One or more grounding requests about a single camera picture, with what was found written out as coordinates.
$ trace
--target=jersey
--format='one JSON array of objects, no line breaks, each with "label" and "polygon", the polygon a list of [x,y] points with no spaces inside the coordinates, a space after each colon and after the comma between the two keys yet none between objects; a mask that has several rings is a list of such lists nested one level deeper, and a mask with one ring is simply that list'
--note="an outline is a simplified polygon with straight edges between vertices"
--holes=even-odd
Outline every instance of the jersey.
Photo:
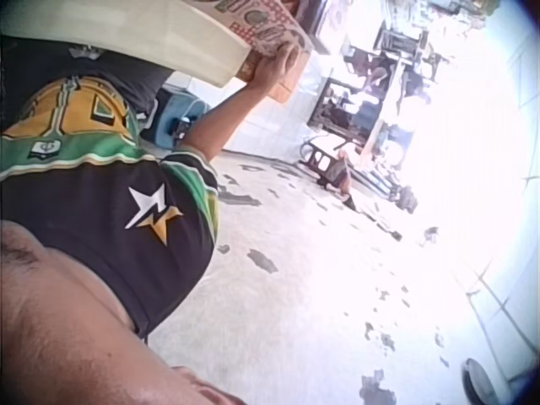
[{"label": "jersey", "polygon": [[213,254],[217,180],[194,149],[138,147],[122,97],[97,78],[47,85],[2,136],[2,218],[85,264],[140,337],[189,294]]}]

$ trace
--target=sleeve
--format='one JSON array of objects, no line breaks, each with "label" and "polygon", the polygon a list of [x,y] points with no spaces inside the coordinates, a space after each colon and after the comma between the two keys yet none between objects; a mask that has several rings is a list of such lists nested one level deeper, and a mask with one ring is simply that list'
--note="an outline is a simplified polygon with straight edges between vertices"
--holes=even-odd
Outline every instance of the sleeve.
[{"label": "sleeve", "polygon": [[218,179],[213,167],[200,152],[190,147],[181,147],[167,155],[161,161],[161,167],[189,189],[215,240],[219,215]]}]

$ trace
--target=white wall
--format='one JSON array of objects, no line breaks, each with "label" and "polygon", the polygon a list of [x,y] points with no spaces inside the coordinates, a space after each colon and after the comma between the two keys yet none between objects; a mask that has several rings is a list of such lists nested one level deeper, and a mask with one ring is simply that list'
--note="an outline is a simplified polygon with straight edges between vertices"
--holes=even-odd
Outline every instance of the white wall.
[{"label": "white wall", "polygon": [[[305,123],[311,116],[331,65],[330,57],[321,57],[314,52],[287,103],[279,104],[267,97],[240,125],[225,149],[289,163],[297,161],[302,143],[315,135]],[[182,73],[174,73],[169,82],[186,87],[212,107],[245,85],[233,78],[219,89]]]},{"label": "white wall", "polygon": [[415,136],[407,169],[423,204],[417,213],[437,221],[463,260],[456,275],[511,380],[540,350],[540,180],[522,180],[538,175],[540,40],[521,6],[502,0],[467,46]]}]

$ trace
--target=concrete floor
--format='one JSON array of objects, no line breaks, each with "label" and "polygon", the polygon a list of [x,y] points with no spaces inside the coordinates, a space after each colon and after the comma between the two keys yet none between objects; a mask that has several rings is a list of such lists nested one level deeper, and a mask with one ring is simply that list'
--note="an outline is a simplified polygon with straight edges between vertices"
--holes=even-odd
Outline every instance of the concrete floor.
[{"label": "concrete floor", "polygon": [[451,405],[468,403],[460,368],[473,357],[507,398],[438,247],[394,241],[290,166],[214,166],[218,250],[149,339],[170,365],[248,404]]}]

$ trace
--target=stain on floor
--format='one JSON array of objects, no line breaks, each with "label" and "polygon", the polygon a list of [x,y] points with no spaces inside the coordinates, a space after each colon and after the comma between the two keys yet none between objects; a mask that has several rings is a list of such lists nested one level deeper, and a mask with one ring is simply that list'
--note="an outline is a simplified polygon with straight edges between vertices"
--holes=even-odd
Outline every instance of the stain on floor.
[{"label": "stain on floor", "polygon": [[229,181],[229,184],[231,186],[238,186],[238,181],[236,181],[236,179],[233,176],[231,176],[231,175],[223,175],[223,177]]},{"label": "stain on floor", "polygon": [[448,361],[444,360],[442,357],[439,357],[439,360],[447,369],[450,369],[450,363],[448,363]]},{"label": "stain on floor", "polygon": [[300,177],[300,175],[298,173],[295,173],[294,171],[292,171],[291,169],[289,169],[287,167],[282,167],[280,165],[272,165],[272,168],[277,170],[277,171],[281,171],[282,173],[286,173],[287,175],[291,175],[291,176],[294,176],[294,177]]},{"label": "stain on floor", "polygon": [[439,333],[435,334],[435,343],[440,348],[445,348],[445,339],[443,339],[443,337]]},{"label": "stain on floor", "polygon": [[264,169],[259,166],[240,165],[240,167],[242,168],[242,170],[245,170],[245,171],[264,171]]},{"label": "stain on floor", "polygon": [[271,188],[268,189],[268,191],[276,198],[279,198],[279,194],[277,194],[274,190],[272,190]]},{"label": "stain on floor", "polygon": [[219,201],[229,204],[229,205],[251,205],[253,207],[258,207],[262,203],[250,196],[249,194],[245,196],[238,196],[232,192],[227,191],[227,187],[218,186],[219,189]]},{"label": "stain on floor", "polygon": [[273,262],[256,249],[250,249],[247,256],[262,270],[268,274],[277,273],[279,270]]},{"label": "stain on floor", "polygon": [[221,253],[221,254],[226,255],[227,253],[229,253],[229,251],[230,251],[230,246],[229,245],[218,246],[218,252]]},{"label": "stain on floor", "polygon": [[381,343],[387,346],[388,348],[391,348],[392,352],[396,351],[396,346],[394,346],[394,341],[392,340],[392,336],[381,333]]},{"label": "stain on floor", "polygon": [[370,332],[374,331],[373,325],[371,325],[369,322],[365,323],[365,333],[364,338],[365,340],[370,340]]},{"label": "stain on floor", "polygon": [[390,390],[381,389],[381,382],[384,380],[384,370],[375,370],[373,377],[362,375],[362,388],[360,398],[364,400],[364,405],[396,405],[396,394]]}]

